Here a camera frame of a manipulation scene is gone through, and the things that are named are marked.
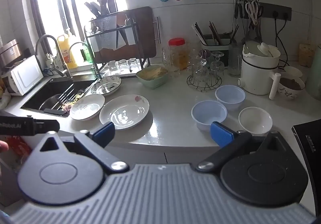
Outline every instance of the wall outlet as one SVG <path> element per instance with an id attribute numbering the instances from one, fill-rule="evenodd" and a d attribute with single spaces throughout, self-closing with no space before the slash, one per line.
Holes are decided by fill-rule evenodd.
<path id="1" fill-rule="evenodd" d="M 278 13 L 278 17 L 276 19 L 284 20 L 284 14 L 288 15 L 287 21 L 291 21 L 292 19 L 292 8 L 287 6 L 274 5 L 269 3 L 262 3 L 260 5 L 263 7 L 262 17 L 273 18 L 273 12 L 276 11 Z"/>

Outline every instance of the white plate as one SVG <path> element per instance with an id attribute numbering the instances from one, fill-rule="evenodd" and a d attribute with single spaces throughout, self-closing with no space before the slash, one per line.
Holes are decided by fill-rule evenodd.
<path id="1" fill-rule="evenodd" d="M 85 96 L 73 105 L 69 115 L 74 120 L 89 120 L 98 114 L 104 103 L 105 97 L 102 95 Z"/>
<path id="2" fill-rule="evenodd" d="M 99 120 L 102 124 L 112 121 L 115 129 L 127 129 L 137 125 L 145 118 L 149 102 L 140 95 L 117 97 L 102 108 Z"/>
<path id="3" fill-rule="evenodd" d="M 91 87 L 90 92 L 92 94 L 108 96 L 116 92 L 120 84 L 121 79 L 118 76 L 103 77 L 101 80 L 99 80 Z"/>

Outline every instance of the faucet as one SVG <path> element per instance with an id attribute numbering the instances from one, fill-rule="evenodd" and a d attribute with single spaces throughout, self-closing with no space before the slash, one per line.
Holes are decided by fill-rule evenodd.
<path id="1" fill-rule="evenodd" d="M 61 61 L 61 63 L 62 63 L 62 66 L 63 66 L 63 68 L 64 68 L 63 71 L 60 71 L 60 70 L 57 69 L 55 66 L 53 67 L 53 69 L 54 69 L 60 76 L 67 75 L 68 78 L 72 79 L 73 76 L 72 76 L 71 73 L 70 73 L 70 70 L 69 70 L 69 68 L 68 68 L 68 66 L 67 66 L 67 64 L 66 64 L 66 62 L 65 62 L 65 60 L 64 60 L 64 57 L 62 56 L 62 53 L 61 53 L 61 50 L 60 50 L 58 41 L 57 41 L 57 39 L 55 39 L 52 35 L 44 34 L 43 36 L 41 36 L 41 37 L 38 39 L 38 41 L 37 41 L 37 43 L 36 43 L 36 47 L 35 47 L 35 48 L 36 48 L 36 49 L 35 49 L 35 55 L 37 56 L 37 53 L 38 53 L 37 50 L 38 50 L 38 44 L 39 44 L 39 42 L 41 42 L 45 37 L 50 37 L 50 38 L 52 38 L 52 39 L 55 41 L 56 48 L 57 48 L 57 52 L 58 52 L 60 61 Z"/>
<path id="2" fill-rule="evenodd" d="M 90 57 L 91 57 L 91 59 L 93 60 L 95 75 L 96 75 L 96 77 L 99 77 L 99 79 L 102 79 L 102 75 L 101 75 L 100 72 L 99 72 L 99 68 L 98 68 L 96 62 L 94 61 L 94 58 L 95 58 L 95 57 L 94 57 L 94 55 L 92 54 L 92 52 L 91 52 L 91 50 L 90 50 L 90 48 L 89 48 L 89 45 L 87 45 L 85 42 L 79 41 L 79 42 L 73 43 L 73 44 L 70 46 L 70 48 L 69 48 L 69 58 L 70 58 L 70 50 L 71 50 L 71 48 L 72 48 L 74 45 L 77 45 L 77 44 L 83 44 L 83 45 L 85 45 L 85 46 L 87 47 L 87 49 L 89 50 Z"/>

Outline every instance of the white kettle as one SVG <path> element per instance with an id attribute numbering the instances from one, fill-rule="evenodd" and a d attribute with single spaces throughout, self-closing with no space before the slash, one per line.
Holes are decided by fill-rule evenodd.
<path id="1" fill-rule="evenodd" d="M 243 46 L 241 78 L 238 86 L 255 95 L 266 95 L 273 99 L 277 92 L 281 74 L 277 73 L 280 51 L 272 46 L 247 41 Z"/>

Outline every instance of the green basket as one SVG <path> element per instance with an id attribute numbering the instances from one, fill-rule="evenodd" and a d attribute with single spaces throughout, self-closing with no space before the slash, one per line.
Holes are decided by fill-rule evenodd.
<path id="1" fill-rule="evenodd" d="M 143 70 L 151 70 L 151 69 L 154 69 L 155 66 L 160 67 L 159 65 L 152 65 L 152 66 L 144 68 Z M 142 70 L 136 73 L 136 76 L 137 76 L 138 80 L 140 82 L 142 82 L 142 84 L 144 86 L 146 86 L 147 88 L 150 88 L 150 89 L 155 89 L 155 88 L 163 85 L 164 83 L 166 83 L 166 81 L 168 80 L 168 76 L 169 76 L 168 72 L 167 72 L 162 77 L 147 81 L 147 80 L 144 80 L 144 79 L 140 78 L 139 75 L 140 75 L 141 72 L 142 72 Z"/>

